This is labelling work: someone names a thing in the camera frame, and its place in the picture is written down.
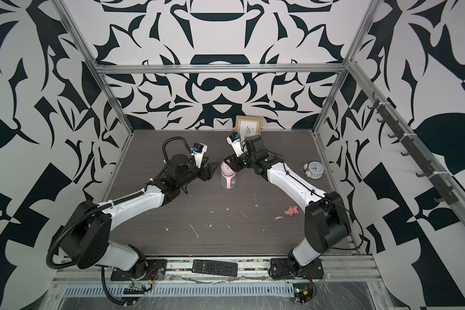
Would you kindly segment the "clear baby bottle body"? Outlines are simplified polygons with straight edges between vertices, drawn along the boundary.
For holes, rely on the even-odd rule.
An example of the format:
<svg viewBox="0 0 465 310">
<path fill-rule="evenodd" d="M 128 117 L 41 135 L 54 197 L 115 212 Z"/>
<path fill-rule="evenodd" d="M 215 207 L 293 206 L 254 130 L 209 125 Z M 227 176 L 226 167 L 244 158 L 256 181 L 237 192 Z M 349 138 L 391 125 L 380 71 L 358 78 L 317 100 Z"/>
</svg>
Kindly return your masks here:
<svg viewBox="0 0 465 310">
<path fill-rule="evenodd" d="M 221 184 L 225 189 L 233 189 L 237 184 L 236 176 L 227 177 L 222 175 Z"/>
</svg>

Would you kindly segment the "pink bottle cap dome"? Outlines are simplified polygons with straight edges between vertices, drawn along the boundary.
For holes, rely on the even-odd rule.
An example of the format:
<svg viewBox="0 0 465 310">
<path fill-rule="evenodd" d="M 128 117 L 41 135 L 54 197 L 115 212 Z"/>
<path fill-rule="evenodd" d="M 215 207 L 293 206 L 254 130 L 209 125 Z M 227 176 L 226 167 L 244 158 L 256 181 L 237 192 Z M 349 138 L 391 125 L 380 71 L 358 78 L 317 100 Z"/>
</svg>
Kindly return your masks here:
<svg viewBox="0 0 465 310">
<path fill-rule="evenodd" d="M 221 174 L 223 176 L 230 177 L 234 176 L 236 172 L 225 161 L 223 161 L 221 163 Z"/>
</svg>

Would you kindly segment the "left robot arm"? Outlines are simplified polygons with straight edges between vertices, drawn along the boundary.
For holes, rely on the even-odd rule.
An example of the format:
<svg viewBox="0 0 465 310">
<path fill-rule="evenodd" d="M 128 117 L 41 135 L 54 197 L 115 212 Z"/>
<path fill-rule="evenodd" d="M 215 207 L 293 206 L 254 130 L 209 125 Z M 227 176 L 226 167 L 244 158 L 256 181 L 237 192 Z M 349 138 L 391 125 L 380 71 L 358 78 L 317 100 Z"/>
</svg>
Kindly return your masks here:
<svg viewBox="0 0 465 310">
<path fill-rule="evenodd" d="M 205 144 L 189 146 L 181 136 L 166 140 L 162 152 L 163 169 L 139 191 L 99 204 L 84 201 L 78 205 L 49 247 L 46 265 L 51 269 L 114 267 L 140 275 L 146 268 L 145 255 L 133 245 L 111 241 L 111 232 L 140 214 L 170 204 L 194 180 L 210 180 L 217 168 L 216 163 L 209 163 Z"/>
</svg>

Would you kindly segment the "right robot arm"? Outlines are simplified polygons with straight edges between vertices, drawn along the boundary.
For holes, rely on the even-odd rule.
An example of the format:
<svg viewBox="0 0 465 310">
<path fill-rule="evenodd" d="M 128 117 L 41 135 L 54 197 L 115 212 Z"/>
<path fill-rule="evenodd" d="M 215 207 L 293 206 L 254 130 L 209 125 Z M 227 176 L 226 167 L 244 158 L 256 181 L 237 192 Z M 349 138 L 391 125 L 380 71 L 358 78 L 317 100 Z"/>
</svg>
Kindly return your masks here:
<svg viewBox="0 0 465 310">
<path fill-rule="evenodd" d="M 304 213 L 304 239 L 290 251 L 293 267 L 306 267 L 351 234 L 350 216 L 337 192 L 326 193 L 294 172 L 284 157 L 269 151 L 259 135 L 226 138 L 234 154 L 225 163 L 235 172 L 252 169 L 285 192 Z"/>
</svg>

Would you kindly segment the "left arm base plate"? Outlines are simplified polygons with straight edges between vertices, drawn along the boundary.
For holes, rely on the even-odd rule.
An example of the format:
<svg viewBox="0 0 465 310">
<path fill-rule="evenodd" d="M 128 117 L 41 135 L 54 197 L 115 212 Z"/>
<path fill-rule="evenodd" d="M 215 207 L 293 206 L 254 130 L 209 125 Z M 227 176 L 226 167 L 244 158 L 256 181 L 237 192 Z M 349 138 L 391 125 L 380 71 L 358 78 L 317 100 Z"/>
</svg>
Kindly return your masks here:
<svg viewBox="0 0 465 310">
<path fill-rule="evenodd" d="M 129 271 L 114 268 L 112 281 L 147 281 L 162 280 L 167 270 L 167 260 L 147 259 L 145 263 L 137 262 Z"/>
</svg>

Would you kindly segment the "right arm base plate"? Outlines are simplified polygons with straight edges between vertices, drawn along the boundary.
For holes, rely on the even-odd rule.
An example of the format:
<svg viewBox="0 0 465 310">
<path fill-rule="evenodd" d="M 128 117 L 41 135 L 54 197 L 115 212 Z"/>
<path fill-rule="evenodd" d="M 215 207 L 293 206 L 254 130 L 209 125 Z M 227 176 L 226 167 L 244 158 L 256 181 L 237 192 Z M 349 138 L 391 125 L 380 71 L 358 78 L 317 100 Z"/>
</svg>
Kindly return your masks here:
<svg viewBox="0 0 465 310">
<path fill-rule="evenodd" d="M 322 262 L 318 258 L 306 266 L 298 265 L 292 258 L 272 258 L 268 273 L 275 280 L 295 278 L 321 280 L 324 277 Z"/>
</svg>

